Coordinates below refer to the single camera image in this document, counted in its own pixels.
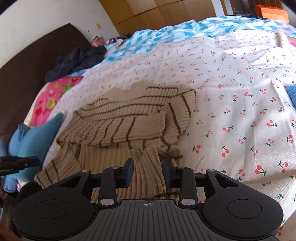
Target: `black jacket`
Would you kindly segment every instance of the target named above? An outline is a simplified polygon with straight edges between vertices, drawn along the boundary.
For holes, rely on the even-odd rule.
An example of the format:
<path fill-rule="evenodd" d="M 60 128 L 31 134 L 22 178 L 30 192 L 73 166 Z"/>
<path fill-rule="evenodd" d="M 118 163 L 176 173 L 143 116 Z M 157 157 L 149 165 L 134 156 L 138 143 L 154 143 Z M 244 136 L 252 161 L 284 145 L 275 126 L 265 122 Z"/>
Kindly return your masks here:
<path fill-rule="evenodd" d="M 89 69 L 101 63 L 104 60 L 106 51 L 104 46 L 90 46 L 87 49 L 74 48 L 69 55 L 57 58 L 57 65 L 45 74 L 45 83 L 52 82 L 75 71 Z"/>

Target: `sweater sleeve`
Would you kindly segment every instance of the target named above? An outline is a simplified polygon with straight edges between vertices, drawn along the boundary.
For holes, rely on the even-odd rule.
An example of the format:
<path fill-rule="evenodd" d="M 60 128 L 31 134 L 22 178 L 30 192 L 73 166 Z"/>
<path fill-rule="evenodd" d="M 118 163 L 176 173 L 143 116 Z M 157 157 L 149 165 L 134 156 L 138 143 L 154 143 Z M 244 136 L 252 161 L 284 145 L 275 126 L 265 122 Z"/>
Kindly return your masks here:
<path fill-rule="evenodd" d="M 88 121 L 74 113 L 71 123 L 58 137 L 58 143 L 65 142 L 106 147 L 130 142 L 142 147 L 143 140 L 159 139 L 165 129 L 165 113 L 128 116 L 100 121 Z"/>

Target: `brown headboard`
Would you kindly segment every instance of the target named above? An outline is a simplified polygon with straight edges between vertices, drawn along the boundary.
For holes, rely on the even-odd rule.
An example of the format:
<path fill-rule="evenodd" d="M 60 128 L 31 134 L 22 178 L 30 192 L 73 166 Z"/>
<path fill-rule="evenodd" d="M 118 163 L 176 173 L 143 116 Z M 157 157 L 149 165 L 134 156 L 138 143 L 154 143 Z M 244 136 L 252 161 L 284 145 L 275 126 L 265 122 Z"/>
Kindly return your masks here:
<path fill-rule="evenodd" d="M 0 69 L 0 137 L 6 143 L 24 121 L 57 57 L 86 45 L 84 35 L 68 23 L 30 44 Z"/>

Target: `metal screw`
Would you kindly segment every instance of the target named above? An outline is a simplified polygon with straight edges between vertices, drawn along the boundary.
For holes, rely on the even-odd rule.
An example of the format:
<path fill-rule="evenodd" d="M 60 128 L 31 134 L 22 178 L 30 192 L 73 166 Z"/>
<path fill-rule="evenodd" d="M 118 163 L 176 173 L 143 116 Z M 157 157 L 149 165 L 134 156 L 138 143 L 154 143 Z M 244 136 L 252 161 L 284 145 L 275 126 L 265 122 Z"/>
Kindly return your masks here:
<path fill-rule="evenodd" d="M 192 206 L 195 204 L 195 200 L 193 200 L 191 198 L 185 198 L 181 201 L 181 203 L 185 206 Z"/>
<path fill-rule="evenodd" d="M 102 199 L 100 203 L 104 206 L 110 206 L 110 205 L 113 205 L 115 201 L 111 198 L 105 198 L 105 199 Z"/>

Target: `blue fabric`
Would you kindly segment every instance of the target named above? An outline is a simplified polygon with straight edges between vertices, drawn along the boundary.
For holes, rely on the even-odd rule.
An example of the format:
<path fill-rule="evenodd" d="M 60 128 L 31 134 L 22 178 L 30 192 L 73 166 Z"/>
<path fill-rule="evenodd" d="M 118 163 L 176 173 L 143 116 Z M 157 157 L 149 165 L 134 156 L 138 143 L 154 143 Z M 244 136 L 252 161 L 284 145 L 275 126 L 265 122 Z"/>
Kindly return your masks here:
<path fill-rule="evenodd" d="M 2 138 L 0 138 L 0 156 L 7 156 L 6 145 Z M 2 176 L 4 180 L 3 189 L 5 192 L 15 192 L 17 189 L 17 180 L 14 177 Z"/>
<path fill-rule="evenodd" d="M 13 193 L 17 190 L 17 180 L 10 175 L 2 176 L 4 180 L 3 189 L 5 192 Z"/>
<path fill-rule="evenodd" d="M 200 22 L 191 20 L 175 26 L 167 26 L 158 31 L 150 29 L 137 31 L 120 49 L 108 53 L 108 57 L 103 62 L 121 60 L 133 54 L 149 53 L 157 45 L 164 43 L 197 36 L 215 38 L 235 29 L 264 30 L 271 33 L 282 31 L 290 37 L 296 37 L 296 29 L 280 20 L 261 20 L 240 16 L 210 17 Z"/>
<path fill-rule="evenodd" d="M 18 128 L 12 135 L 8 145 L 7 152 L 9 156 L 17 156 L 20 149 L 20 144 L 28 130 L 30 130 L 30 128 L 27 127 L 25 124 L 18 125 Z"/>
<path fill-rule="evenodd" d="M 288 95 L 290 96 L 294 107 L 296 106 L 296 85 L 291 85 L 286 88 Z"/>
<path fill-rule="evenodd" d="M 64 115 L 58 113 L 53 119 L 41 126 L 30 129 L 25 135 L 18 152 L 19 157 L 37 156 L 40 160 L 39 167 L 30 167 L 21 170 L 19 173 L 8 176 L 20 179 L 25 182 L 34 180 L 34 176 L 42 168 L 45 156 L 62 124 Z"/>

